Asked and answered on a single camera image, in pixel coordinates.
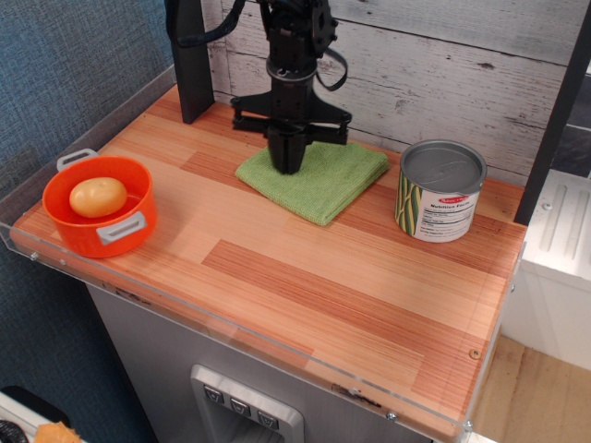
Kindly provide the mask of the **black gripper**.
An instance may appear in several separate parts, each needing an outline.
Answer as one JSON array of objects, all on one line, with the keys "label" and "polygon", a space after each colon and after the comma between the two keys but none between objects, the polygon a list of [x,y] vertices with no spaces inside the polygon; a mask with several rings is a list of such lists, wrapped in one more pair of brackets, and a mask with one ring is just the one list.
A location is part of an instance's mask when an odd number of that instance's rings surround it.
[{"label": "black gripper", "polygon": [[310,79],[300,83],[274,79],[270,91],[234,97],[231,105],[233,128],[267,137],[272,165],[281,174],[300,170],[308,143],[346,143],[352,120],[346,110],[318,97]]}]

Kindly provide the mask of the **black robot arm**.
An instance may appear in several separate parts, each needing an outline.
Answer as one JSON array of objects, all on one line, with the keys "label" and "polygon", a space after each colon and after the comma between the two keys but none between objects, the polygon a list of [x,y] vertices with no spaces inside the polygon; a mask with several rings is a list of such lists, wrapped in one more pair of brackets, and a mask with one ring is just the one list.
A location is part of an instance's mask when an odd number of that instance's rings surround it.
[{"label": "black robot arm", "polygon": [[313,89],[318,60],[327,55],[344,69],[344,58],[329,48],[338,21],[326,1],[262,1],[260,12],[270,53],[266,61],[271,90],[235,97],[235,129],[258,132],[268,140],[274,168],[300,170],[306,147],[315,141],[344,145],[352,115],[324,102]]}]

